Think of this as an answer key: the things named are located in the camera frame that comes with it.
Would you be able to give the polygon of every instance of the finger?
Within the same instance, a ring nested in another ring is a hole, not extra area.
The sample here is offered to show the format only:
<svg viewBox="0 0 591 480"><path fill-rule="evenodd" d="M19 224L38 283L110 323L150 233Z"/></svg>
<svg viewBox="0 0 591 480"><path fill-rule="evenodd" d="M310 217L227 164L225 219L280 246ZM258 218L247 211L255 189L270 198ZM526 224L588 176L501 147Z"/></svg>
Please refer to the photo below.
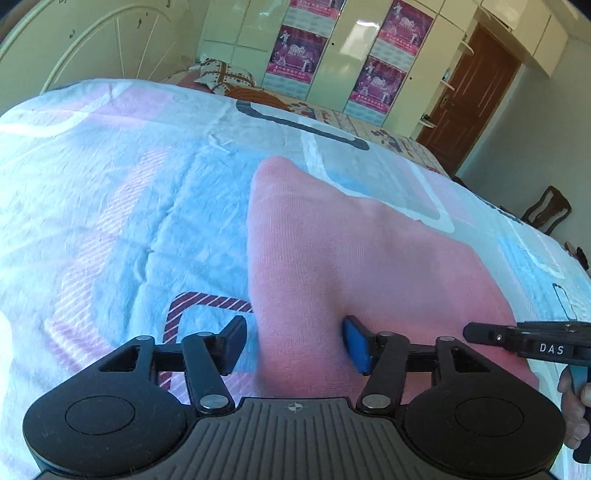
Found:
<svg viewBox="0 0 591 480"><path fill-rule="evenodd" d="M586 384L581 390L581 402L586 407L591 407L591 383Z"/></svg>
<svg viewBox="0 0 591 480"><path fill-rule="evenodd" d="M560 374L560 380L558 381L558 391L560 393L565 393L572 389L572 385L573 379L570 376L570 370L568 367L564 367L562 373Z"/></svg>
<svg viewBox="0 0 591 480"><path fill-rule="evenodd" d="M571 450L576 450L581 445L581 441L569 437L564 439L564 444Z"/></svg>
<svg viewBox="0 0 591 480"><path fill-rule="evenodd" d="M562 394L560 407L564 418L570 421L579 421L585 415L585 405L572 390Z"/></svg>
<svg viewBox="0 0 591 480"><path fill-rule="evenodd" d="M565 438L583 440L589 435L589 422L587 420L570 421L566 420Z"/></svg>

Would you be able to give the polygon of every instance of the pink towel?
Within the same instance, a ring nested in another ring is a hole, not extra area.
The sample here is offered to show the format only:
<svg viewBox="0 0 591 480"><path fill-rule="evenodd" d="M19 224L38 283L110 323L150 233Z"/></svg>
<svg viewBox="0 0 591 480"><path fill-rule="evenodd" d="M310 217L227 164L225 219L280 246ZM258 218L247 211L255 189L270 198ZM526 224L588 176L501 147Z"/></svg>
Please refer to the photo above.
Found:
<svg viewBox="0 0 591 480"><path fill-rule="evenodd" d="M252 181L248 275L257 380L268 396L356 401L367 378L343 347L346 315L423 345L441 335L463 339L469 322L515 324L470 246L377 200L347 196L280 157L265 160ZM526 360L472 348L537 389ZM409 374L403 402L429 382L430 375Z"/></svg>

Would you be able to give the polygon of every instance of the blue bedsheet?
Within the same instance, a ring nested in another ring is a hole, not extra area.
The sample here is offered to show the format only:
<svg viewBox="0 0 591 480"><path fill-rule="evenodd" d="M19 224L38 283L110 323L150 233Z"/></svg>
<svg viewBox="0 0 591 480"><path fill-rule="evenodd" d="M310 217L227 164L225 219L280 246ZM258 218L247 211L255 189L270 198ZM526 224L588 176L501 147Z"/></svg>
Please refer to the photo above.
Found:
<svg viewBox="0 0 591 480"><path fill-rule="evenodd" d="M37 467L21 433L40 395L136 335L175 342L248 321L228 377L256 394L246 210L271 155L471 245L516 321L589 320L591 283L553 239L432 171L330 125L172 85L93 80L0 118L0 478ZM557 364L531 362L554 402ZM186 401L182 379L163 376ZM591 471L563 450L553 472Z"/></svg>

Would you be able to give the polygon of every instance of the patterned pillow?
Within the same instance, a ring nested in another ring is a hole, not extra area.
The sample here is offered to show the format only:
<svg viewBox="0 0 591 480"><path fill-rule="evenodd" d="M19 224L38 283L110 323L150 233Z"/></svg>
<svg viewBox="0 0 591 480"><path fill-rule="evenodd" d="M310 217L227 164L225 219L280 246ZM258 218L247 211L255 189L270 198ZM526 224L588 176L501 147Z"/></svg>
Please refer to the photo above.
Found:
<svg viewBox="0 0 591 480"><path fill-rule="evenodd" d="M237 85L230 85L228 83L221 83L213 89L213 93L234 98L236 100L244 100L245 102L272 106L287 112L290 111L289 107L276 96L267 93L262 88L258 87L240 87Z"/></svg>
<svg viewBox="0 0 591 480"><path fill-rule="evenodd" d="M213 90L220 83L243 87L254 87L255 81L246 70L228 65L221 60L206 60L200 64L200 76L195 83L207 85Z"/></svg>

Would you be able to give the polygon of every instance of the wooden door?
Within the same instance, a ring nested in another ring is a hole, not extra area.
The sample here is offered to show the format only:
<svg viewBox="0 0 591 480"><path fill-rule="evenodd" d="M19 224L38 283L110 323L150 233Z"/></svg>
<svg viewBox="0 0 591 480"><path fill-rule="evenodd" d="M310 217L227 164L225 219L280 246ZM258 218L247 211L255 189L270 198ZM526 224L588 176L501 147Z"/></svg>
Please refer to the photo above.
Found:
<svg viewBox="0 0 591 480"><path fill-rule="evenodd" d="M495 112L519 60L478 25L469 42L474 55L464 54L431 114L436 128L423 128L417 141L425 145L453 176Z"/></svg>

